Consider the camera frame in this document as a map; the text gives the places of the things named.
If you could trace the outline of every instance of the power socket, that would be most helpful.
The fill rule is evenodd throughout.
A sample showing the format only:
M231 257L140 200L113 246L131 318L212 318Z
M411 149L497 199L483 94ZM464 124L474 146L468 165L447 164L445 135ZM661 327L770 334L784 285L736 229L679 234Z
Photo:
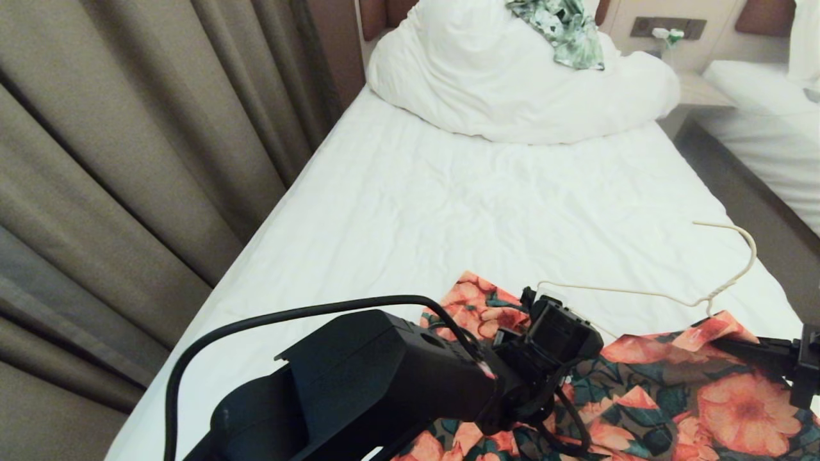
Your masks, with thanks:
M630 37L652 37L652 29L683 30L684 40L697 40L706 29L706 20L680 17L647 17L638 16L632 25Z

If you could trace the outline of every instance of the brown headboard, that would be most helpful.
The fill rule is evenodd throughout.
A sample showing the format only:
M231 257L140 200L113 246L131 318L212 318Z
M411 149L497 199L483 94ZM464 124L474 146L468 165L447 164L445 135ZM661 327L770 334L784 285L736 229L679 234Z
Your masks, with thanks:
M795 0L747 0L735 23L746 34L788 37L795 20Z
M607 17L609 2L601 0L595 13L595 23L601 25ZM366 41L371 41L388 27L398 27L399 22L408 17L408 11L418 0L359 0L362 12L362 34Z

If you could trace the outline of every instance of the floral print dress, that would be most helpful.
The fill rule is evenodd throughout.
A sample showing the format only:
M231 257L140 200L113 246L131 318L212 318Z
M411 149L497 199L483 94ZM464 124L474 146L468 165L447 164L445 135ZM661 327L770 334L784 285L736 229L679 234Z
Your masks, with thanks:
M492 339L501 326L529 326L518 299L470 272L442 305L479 339ZM439 322L433 312L422 314L422 326ZM454 340L448 330L438 332ZM723 312L683 332L622 336L599 358L576 367L563 390L592 438L582 459L820 461L820 419L789 405L789 388L780 377L710 344L722 337L757 342ZM579 443L560 402L544 424L565 443ZM573 459L523 424L487 437L471 422L439 420L394 461Z

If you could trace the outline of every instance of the curtain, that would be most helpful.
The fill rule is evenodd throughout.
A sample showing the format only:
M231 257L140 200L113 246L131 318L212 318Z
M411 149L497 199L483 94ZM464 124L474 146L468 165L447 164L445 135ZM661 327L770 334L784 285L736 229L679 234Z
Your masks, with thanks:
M341 113L304 0L0 0L0 459L101 459Z

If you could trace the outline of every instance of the white bed sheet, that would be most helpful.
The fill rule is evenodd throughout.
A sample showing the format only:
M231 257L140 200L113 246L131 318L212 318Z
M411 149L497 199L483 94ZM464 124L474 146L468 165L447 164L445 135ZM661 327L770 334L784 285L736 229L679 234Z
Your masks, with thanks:
M787 74L787 64L713 62L704 78L737 109L697 120L820 235L820 104Z
M464 270L517 293L555 281L708 293L749 254L723 206L655 124L574 145L453 135L365 88L198 313L107 459L160 459L168 373L204 333L254 315L383 294L440 299ZM664 299L558 290L617 333L680 330L704 316ZM716 300L759 335L797 337L781 287L757 264ZM419 308L390 312L417 321ZM178 458L236 386L327 322L264 327L205 349L185 374Z

